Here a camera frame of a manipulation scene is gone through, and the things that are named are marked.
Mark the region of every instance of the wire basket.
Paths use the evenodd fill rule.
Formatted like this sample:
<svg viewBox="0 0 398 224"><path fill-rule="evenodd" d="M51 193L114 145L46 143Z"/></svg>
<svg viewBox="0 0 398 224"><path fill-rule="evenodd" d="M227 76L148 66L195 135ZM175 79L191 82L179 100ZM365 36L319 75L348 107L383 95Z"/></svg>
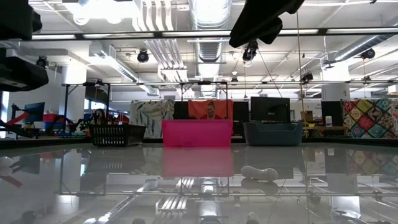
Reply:
<svg viewBox="0 0 398 224"><path fill-rule="evenodd" d="M92 124L91 142L95 146L131 146L141 144L145 135L145 126L133 124Z"/></svg>

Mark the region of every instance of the orange backdrop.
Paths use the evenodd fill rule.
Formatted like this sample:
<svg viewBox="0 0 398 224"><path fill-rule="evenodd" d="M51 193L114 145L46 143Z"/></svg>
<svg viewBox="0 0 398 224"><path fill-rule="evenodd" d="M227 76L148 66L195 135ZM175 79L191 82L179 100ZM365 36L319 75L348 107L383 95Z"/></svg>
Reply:
<svg viewBox="0 0 398 224"><path fill-rule="evenodd" d="M188 112L189 116L193 116L196 119L200 119L202 116L207 114L207 105L213 102L216 108L216 115L221 118L226 118L226 100L206 100L206 101L188 101ZM233 118L233 106L234 102L228 100L228 119Z"/></svg>

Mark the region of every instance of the colorful patchwork quilt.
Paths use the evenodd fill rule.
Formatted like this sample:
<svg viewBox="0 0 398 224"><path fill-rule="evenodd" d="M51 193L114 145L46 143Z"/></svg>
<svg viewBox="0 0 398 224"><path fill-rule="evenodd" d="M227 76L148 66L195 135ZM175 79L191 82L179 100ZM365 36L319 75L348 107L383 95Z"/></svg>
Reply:
<svg viewBox="0 0 398 224"><path fill-rule="evenodd" d="M394 102L380 100L341 101L344 125L353 138L396 138Z"/></svg>

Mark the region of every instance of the computer monitor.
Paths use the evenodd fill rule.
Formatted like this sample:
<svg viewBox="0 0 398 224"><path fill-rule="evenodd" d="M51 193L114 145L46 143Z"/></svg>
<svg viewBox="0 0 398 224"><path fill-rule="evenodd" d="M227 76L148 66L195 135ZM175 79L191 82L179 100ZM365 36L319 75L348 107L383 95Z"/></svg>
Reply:
<svg viewBox="0 0 398 224"><path fill-rule="evenodd" d="M44 103L32 103L25 105L25 111L29 116L25 119L25 124L33 123L35 121L43 121Z"/></svg>
<svg viewBox="0 0 398 224"><path fill-rule="evenodd" d="M290 98L251 97L250 119L290 123Z"/></svg>

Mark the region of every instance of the white pillar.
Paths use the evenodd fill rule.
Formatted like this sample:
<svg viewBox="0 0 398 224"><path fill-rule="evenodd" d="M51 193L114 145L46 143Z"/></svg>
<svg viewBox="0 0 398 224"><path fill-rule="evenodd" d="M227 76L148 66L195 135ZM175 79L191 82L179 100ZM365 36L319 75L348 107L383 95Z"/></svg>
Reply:
<svg viewBox="0 0 398 224"><path fill-rule="evenodd" d="M63 83L81 84L86 82L87 71L84 65L76 62L62 67L62 75ZM70 86L69 92L73 89L74 86ZM61 92L60 114L64 114L66 87L62 87ZM67 118L72 121L78 121L80 118L83 118L85 96L86 87L83 86L78 86L68 95Z"/></svg>
<svg viewBox="0 0 398 224"><path fill-rule="evenodd" d="M322 68L324 81L348 81L349 70L347 62L334 63L333 68ZM349 84L327 84L322 86L323 101L349 100Z"/></svg>

